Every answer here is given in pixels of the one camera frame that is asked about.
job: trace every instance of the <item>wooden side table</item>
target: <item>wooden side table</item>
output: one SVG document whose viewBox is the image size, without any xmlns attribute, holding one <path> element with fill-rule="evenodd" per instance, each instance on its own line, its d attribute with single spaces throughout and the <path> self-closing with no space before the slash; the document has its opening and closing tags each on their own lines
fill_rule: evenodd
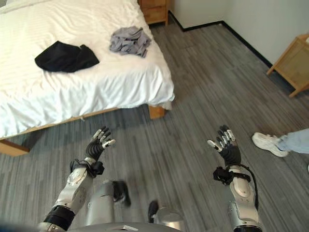
<svg viewBox="0 0 309 232">
<path fill-rule="evenodd" d="M 309 34 L 297 36 L 267 72 L 267 75 L 270 75 L 273 70 L 277 71 L 295 88 L 289 95 L 290 98 L 309 89 L 309 43 L 306 42 L 308 38 Z"/>
<path fill-rule="evenodd" d="M 169 0 L 138 0 L 138 3 L 148 24 L 168 24 Z"/>
</svg>

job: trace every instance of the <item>gray carpet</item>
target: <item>gray carpet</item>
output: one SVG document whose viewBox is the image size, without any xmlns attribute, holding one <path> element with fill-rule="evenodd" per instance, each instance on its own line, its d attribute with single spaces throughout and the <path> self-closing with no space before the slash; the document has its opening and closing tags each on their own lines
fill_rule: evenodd
<svg viewBox="0 0 309 232">
<path fill-rule="evenodd" d="M 267 66 L 222 26 L 183 33 L 170 22 L 152 31 L 175 83 L 173 110 L 150 120 L 147 106 L 122 109 L 13 138 L 32 150 L 0 155 L 0 219 L 42 221 L 65 185 L 70 161 L 81 159 L 90 136 L 108 125 L 117 145 L 102 156 L 106 170 L 90 193 L 107 178 L 127 181 L 132 207 L 116 206 L 117 221 L 146 221 L 149 202 L 158 199 L 183 214 L 191 232 L 230 232 L 226 189 L 212 179 L 223 161 L 205 142 L 225 123 L 256 174 L 264 231 L 307 231 L 309 155 L 280 159 L 250 137 L 308 128 L 308 91 L 290 99 L 293 88 L 277 74 L 266 76 Z M 85 212 L 72 228 L 84 224 Z"/>
</svg>

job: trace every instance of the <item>drawer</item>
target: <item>drawer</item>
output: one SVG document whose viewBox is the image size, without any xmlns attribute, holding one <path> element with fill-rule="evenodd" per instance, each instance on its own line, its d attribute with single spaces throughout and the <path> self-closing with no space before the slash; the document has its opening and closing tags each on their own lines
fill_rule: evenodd
<svg viewBox="0 0 309 232">
<path fill-rule="evenodd" d="M 165 6 L 166 0 L 142 0 L 141 7 L 142 9 L 153 8 L 157 6 Z"/>
<path fill-rule="evenodd" d="M 143 9 L 143 13 L 147 23 L 163 22 L 166 19 L 165 6 Z"/>
</svg>

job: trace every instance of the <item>folded gray shirt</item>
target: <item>folded gray shirt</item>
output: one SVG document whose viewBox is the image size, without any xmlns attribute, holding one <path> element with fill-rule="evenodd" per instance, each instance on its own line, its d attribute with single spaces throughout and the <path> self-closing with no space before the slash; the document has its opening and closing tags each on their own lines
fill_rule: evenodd
<svg viewBox="0 0 309 232">
<path fill-rule="evenodd" d="M 144 58 L 150 41 L 143 28 L 120 28 L 112 34 L 110 50 L 121 55 L 134 54 Z"/>
</svg>

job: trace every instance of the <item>bed leg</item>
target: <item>bed leg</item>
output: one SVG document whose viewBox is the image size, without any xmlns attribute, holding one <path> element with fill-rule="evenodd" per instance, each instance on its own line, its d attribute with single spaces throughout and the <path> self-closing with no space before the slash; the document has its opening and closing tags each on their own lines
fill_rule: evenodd
<svg viewBox="0 0 309 232">
<path fill-rule="evenodd" d="M 156 119 L 156 118 L 161 118 L 164 117 L 165 115 L 165 109 L 162 107 L 153 107 L 153 106 L 148 106 L 149 107 L 149 115 L 150 119 Z"/>
<path fill-rule="evenodd" d="M 14 144 L 7 140 L 0 140 L 0 153 L 10 156 L 21 156 L 30 151 L 29 148 Z"/>
</svg>

